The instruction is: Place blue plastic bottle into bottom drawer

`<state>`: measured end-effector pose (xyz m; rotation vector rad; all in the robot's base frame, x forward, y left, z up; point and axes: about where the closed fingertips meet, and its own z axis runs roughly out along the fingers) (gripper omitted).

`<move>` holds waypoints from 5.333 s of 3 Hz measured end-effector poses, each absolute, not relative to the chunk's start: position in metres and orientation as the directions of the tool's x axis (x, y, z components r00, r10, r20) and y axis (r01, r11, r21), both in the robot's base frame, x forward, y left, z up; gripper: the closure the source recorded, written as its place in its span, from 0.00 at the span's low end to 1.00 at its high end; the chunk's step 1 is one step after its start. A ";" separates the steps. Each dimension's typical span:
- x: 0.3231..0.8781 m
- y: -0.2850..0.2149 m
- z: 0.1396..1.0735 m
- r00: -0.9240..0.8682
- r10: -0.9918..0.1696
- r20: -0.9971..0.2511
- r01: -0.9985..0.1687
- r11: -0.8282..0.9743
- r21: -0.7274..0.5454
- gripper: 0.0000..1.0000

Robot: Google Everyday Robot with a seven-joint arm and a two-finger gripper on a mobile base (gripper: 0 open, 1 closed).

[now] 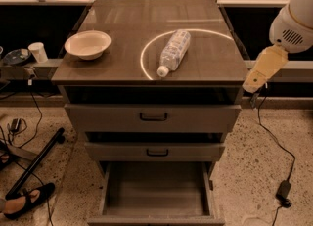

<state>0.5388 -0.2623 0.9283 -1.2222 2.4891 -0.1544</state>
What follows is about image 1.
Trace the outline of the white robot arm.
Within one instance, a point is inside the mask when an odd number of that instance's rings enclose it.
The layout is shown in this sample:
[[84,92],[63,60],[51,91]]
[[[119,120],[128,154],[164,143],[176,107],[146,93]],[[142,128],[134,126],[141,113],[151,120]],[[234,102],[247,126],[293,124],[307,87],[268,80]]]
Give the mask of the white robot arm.
[[255,93],[275,75],[288,62],[288,54],[313,46],[313,0],[290,0],[273,20],[269,39],[272,46],[259,53],[243,83],[249,93]]

